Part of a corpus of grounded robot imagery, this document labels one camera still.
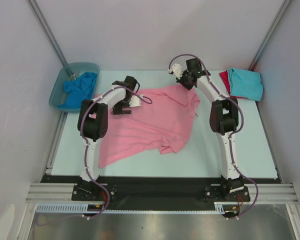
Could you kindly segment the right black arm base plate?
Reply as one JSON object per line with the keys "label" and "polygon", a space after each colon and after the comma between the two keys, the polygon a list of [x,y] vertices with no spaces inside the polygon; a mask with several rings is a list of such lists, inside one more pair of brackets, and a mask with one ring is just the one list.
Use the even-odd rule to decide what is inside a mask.
{"label": "right black arm base plate", "polygon": [[227,192],[221,185],[207,185],[203,190],[203,197],[207,202],[250,202],[251,197],[247,186],[243,189]]}

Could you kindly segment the pink t shirt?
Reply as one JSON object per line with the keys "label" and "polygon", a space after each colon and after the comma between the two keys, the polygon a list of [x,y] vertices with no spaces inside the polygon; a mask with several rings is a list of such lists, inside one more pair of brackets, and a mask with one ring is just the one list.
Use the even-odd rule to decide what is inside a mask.
{"label": "pink t shirt", "polygon": [[146,150],[178,153],[188,143],[200,98],[194,89],[181,85],[143,89],[152,104],[142,104],[131,114],[108,116],[98,166],[104,168]]}

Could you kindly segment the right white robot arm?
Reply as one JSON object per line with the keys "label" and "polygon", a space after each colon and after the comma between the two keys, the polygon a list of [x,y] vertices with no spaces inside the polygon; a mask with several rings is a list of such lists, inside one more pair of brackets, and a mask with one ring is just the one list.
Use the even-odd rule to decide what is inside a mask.
{"label": "right white robot arm", "polygon": [[215,85],[198,58],[188,59],[185,70],[180,64],[170,63],[168,71],[185,89],[197,88],[211,103],[209,125],[218,138],[222,159],[220,194],[225,200],[232,201],[244,189],[243,176],[235,161],[235,133],[242,129],[238,127],[239,113],[242,113],[238,101]]}

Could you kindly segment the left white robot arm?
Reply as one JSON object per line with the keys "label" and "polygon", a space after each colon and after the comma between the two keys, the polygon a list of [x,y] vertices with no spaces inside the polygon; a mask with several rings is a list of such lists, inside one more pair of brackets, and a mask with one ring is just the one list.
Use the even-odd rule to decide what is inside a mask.
{"label": "left white robot arm", "polygon": [[77,128],[84,143],[84,167],[78,188],[90,200],[100,196],[101,188],[93,183],[100,176],[99,155],[102,139],[109,126],[109,114],[130,115],[131,107],[139,107],[141,100],[137,97],[140,84],[133,76],[124,81],[115,81],[111,88],[93,99],[85,99],[80,108]]}

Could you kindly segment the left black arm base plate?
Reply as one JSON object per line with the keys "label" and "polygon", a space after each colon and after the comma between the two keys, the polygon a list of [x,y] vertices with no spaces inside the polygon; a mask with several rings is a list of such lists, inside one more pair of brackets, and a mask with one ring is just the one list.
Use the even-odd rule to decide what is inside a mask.
{"label": "left black arm base plate", "polygon": [[78,184],[75,184],[73,187],[71,200],[77,202],[93,202],[101,201],[105,196],[110,202],[114,201],[116,198],[117,186],[115,184],[103,184],[103,186],[109,192],[109,198],[107,197],[106,191],[95,184],[93,184],[88,190],[84,189]]}

